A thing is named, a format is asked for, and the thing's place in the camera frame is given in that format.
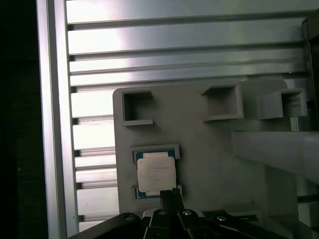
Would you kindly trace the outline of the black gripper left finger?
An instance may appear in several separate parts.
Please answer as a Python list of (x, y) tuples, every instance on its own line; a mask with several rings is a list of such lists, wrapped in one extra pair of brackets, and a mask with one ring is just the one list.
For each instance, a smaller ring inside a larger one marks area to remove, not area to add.
[(167, 239), (173, 219), (175, 190), (160, 192), (161, 208), (150, 217), (140, 218), (133, 213), (122, 213), (74, 236), (72, 239)]

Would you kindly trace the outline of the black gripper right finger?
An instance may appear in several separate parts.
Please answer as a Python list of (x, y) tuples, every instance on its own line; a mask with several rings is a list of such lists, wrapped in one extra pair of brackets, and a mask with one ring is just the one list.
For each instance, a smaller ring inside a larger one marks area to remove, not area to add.
[(180, 190), (172, 189), (173, 205), (188, 239), (312, 239), (313, 230), (295, 218), (263, 215), (259, 206), (227, 205), (201, 212), (183, 205)]

